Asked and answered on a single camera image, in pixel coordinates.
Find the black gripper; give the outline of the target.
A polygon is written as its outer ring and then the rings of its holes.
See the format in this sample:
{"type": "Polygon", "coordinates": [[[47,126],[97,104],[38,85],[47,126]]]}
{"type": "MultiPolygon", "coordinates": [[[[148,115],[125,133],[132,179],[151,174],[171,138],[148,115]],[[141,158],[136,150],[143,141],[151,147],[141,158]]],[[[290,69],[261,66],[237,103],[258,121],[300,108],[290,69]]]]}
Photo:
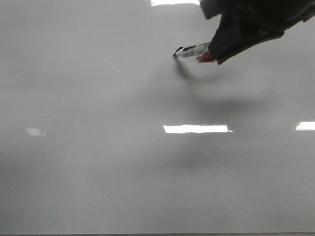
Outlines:
{"type": "Polygon", "coordinates": [[[201,0],[207,20],[222,15],[208,51],[218,65],[315,15],[313,0],[201,0]]]}

